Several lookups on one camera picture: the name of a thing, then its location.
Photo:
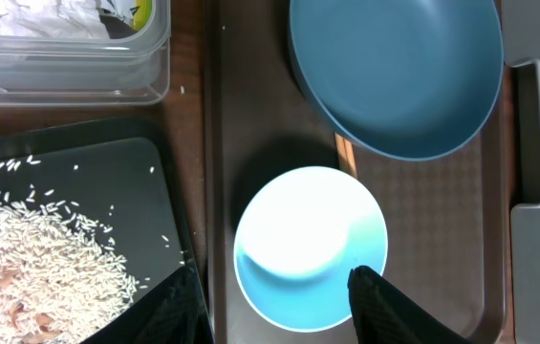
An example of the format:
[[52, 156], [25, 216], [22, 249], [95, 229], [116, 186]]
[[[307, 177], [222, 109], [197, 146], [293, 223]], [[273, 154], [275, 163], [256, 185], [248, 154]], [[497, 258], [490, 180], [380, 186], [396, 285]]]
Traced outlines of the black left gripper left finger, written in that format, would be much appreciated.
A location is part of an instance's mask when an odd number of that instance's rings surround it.
[[214, 344], [197, 270], [181, 267], [83, 344]]

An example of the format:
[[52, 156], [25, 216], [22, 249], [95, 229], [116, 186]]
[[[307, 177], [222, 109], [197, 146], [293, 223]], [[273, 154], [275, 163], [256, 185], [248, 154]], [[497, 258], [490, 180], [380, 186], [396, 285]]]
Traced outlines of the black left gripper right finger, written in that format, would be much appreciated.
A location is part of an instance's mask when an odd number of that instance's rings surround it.
[[367, 266], [350, 271], [348, 290], [359, 344], [468, 344]]

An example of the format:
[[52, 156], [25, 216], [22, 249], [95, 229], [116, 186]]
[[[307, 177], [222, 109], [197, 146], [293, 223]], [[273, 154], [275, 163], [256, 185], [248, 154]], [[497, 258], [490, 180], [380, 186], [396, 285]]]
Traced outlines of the light blue bowl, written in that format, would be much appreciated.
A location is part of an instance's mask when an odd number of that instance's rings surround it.
[[351, 270], [382, 273], [387, 256], [387, 225], [372, 193], [338, 169], [307, 166], [279, 175], [250, 200], [235, 232], [233, 266], [261, 317], [314, 333], [351, 318]]

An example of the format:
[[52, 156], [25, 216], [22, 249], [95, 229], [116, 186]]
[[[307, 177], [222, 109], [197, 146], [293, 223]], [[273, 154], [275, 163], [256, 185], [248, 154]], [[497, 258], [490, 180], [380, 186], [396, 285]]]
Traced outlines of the rice grains pile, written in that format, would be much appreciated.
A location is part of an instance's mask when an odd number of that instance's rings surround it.
[[0, 343], [80, 343], [134, 305], [146, 286], [98, 230], [112, 227], [0, 192]]

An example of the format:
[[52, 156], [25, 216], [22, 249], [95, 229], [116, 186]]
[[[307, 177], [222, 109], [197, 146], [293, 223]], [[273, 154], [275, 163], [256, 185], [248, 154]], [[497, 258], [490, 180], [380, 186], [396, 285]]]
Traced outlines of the dark blue plate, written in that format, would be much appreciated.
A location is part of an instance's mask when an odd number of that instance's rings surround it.
[[465, 146], [502, 86], [493, 0], [292, 0], [288, 41], [317, 113], [392, 159], [435, 160]]

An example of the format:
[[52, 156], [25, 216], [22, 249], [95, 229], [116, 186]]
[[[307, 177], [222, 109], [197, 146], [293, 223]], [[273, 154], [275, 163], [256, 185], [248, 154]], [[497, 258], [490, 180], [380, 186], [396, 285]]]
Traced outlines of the white tissue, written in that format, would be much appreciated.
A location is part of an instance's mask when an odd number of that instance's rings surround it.
[[107, 39], [95, 0], [0, 0], [0, 36]]

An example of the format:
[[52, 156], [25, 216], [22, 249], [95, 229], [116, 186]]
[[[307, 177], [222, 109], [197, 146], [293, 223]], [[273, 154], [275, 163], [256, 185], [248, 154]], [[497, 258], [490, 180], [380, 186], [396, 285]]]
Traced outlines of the yellow silver snack wrapper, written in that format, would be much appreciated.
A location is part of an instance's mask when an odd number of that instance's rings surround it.
[[112, 16], [127, 24], [135, 31], [141, 30], [148, 22], [152, 11], [152, 0], [99, 0], [100, 13]]

